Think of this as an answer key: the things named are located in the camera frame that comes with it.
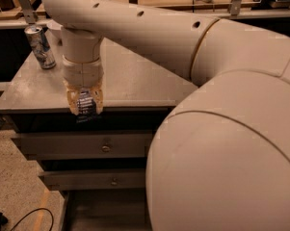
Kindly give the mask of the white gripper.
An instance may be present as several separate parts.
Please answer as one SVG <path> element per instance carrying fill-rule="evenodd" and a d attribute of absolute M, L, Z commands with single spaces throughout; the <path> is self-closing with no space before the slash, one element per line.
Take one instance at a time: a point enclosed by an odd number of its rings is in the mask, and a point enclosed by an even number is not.
<path fill-rule="evenodd" d="M 91 88 L 91 95 L 96 105 L 96 113 L 103 112 L 102 77 L 104 71 L 102 62 L 97 59 L 90 63 L 74 63 L 63 57 L 63 77 L 66 87 L 66 98 L 70 111 L 78 116 L 77 101 L 80 88 Z"/>

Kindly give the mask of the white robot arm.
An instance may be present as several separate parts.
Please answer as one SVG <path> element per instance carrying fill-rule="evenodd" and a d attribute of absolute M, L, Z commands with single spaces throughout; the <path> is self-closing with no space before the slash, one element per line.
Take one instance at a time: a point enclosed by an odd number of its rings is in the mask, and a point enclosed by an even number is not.
<path fill-rule="evenodd" d="M 111 0 L 42 0 L 191 81 L 151 143 L 153 231 L 290 231 L 290 38 L 247 24 Z"/>

